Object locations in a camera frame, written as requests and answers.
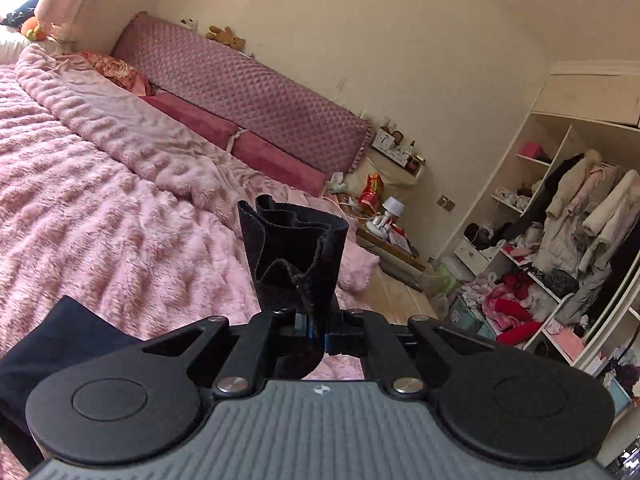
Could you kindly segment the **black pants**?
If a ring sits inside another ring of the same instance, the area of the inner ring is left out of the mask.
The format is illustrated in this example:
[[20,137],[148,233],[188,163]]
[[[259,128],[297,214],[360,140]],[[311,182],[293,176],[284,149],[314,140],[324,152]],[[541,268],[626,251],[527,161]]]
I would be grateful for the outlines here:
[[[300,379],[324,355],[326,326],[338,309],[334,295],[346,242],[345,220],[308,207],[258,196],[239,202],[242,239],[259,307],[314,319],[312,347],[277,360],[277,374]],[[1,360],[1,439],[28,440],[27,398],[44,378],[66,367],[133,346],[129,336],[82,304],[63,297]]]

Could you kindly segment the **wooden nightstand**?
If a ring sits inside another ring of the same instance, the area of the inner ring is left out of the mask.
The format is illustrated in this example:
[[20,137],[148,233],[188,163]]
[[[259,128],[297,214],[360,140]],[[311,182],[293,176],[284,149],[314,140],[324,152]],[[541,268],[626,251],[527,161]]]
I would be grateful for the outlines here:
[[417,292],[424,292],[422,278],[426,264],[419,258],[390,244],[388,240],[375,236],[361,224],[357,228],[356,237],[362,248],[380,257],[380,267],[385,274]]

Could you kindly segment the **white table lamp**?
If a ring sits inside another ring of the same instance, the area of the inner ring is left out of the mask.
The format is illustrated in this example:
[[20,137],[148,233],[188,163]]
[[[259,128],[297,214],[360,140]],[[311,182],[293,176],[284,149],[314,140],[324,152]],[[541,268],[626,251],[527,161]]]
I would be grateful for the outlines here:
[[405,204],[397,198],[390,196],[382,205],[382,212],[376,214],[366,223],[367,230],[382,240],[388,239],[390,228],[405,210]]

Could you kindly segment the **red snack bag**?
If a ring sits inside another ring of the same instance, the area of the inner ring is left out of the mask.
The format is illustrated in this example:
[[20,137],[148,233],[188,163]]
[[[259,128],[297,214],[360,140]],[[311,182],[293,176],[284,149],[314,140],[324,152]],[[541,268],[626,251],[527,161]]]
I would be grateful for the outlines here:
[[376,214],[381,206],[384,182],[379,174],[369,174],[358,197],[358,204],[366,214]]

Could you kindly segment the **dark pink pillow right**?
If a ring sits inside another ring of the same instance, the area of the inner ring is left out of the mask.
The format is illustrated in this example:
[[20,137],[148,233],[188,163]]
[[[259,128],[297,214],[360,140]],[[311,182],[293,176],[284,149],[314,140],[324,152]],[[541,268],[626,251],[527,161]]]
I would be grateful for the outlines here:
[[229,139],[227,151],[265,176],[313,196],[320,195],[326,184],[326,176],[320,170],[245,129]]

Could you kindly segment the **dark pink pillow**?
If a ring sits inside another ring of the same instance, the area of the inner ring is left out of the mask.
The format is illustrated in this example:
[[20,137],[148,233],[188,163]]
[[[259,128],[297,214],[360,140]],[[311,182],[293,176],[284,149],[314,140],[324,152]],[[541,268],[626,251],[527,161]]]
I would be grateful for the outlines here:
[[206,112],[168,92],[142,96],[142,100],[177,122],[181,122],[186,128],[217,145],[218,148],[226,148],[232,136],[239,130],[233,122]]
[[320,170],[245,129],[229,139],[227,151],[265,176],[313,196],[320,195],[326,184],[326,176]]

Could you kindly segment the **white open wardrobe shelf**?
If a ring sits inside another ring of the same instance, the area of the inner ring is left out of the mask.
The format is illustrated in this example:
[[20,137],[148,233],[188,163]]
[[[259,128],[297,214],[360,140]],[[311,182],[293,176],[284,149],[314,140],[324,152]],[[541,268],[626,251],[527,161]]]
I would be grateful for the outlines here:
[[639,361],[639,66],[550,76],[448,244],[448,318],[594,376]]

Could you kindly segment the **pink fluffy blanket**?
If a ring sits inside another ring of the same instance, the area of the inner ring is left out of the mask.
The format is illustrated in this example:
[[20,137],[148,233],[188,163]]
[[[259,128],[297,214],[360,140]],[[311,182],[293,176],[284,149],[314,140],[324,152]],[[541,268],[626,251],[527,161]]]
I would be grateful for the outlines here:
[[43,459],[28,396],[62,368],[258,300],[239,202],[337,206],[250,169],[78,56],[1,69],[1,460]]

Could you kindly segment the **dark pink pillow left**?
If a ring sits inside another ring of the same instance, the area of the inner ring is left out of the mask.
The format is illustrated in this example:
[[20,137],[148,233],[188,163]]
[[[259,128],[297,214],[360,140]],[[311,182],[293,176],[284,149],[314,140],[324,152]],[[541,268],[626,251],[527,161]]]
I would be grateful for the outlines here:
[[142,96],[142,100],[177,122],[181,122],[186,128],[217,145],[218,148],[226,148],[232,136],[239,130],[233,122],[206,112],[168,92]]

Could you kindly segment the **hanging coats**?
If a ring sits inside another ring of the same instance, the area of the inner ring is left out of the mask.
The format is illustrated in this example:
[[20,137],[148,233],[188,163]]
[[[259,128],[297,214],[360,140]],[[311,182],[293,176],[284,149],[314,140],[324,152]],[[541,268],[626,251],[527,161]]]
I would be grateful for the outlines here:
[[639,221],[639,174],[606,166],[586,151],[560,177],[544,207],[544,232],[533,267],[564,281],[568,300],[555,319],[574,325],[613,273],[611,260]]

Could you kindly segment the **floral red pillow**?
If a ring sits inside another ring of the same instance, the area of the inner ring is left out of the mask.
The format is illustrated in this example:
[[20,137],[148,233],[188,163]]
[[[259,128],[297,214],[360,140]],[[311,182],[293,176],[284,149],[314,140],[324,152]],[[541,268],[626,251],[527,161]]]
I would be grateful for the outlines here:
[[81,51],[80,55],[96,72],[119,86],[119,88],[127,90],[136,96],[150,96],[152,94],[148,78],[140,70],[120,58],[89,51]]

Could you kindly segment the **quilted pink headboard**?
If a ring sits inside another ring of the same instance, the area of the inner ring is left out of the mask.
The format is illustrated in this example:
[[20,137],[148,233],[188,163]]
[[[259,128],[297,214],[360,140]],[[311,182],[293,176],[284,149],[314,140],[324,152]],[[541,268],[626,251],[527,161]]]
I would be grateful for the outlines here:
[[352,172],[372,127],[272,68],[178,24],[137,14],[112,50],[154,84],[328,176]]

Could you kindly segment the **brown teddy bear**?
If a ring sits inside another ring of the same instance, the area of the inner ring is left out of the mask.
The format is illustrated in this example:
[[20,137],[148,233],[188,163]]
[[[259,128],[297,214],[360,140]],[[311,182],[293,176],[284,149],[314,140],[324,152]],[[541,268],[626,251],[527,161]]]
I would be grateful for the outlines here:
[[246,40],[236,36],[229,26],[225,28],[210,26],[208,32],[206,32],[206,38],[239,52],[242,52],[246,45]]

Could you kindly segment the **orange plush toy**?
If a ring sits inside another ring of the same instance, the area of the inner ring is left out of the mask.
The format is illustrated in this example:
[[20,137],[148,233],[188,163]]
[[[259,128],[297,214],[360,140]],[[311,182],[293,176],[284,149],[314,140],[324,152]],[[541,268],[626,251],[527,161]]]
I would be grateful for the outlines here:
[[29,41],[43,41],[50,36],[52,26],[31,16],[21,26],[21,34]]

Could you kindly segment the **dark blue cushion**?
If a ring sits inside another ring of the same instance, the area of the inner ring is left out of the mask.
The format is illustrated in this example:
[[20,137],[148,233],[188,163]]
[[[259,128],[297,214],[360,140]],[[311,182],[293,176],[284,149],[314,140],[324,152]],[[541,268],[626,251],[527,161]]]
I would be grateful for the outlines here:
[[11,28],[20,29],[22,25],[35,15],[35,8],[39,0],[27,0],[21,6],[6,14],[1,24]]

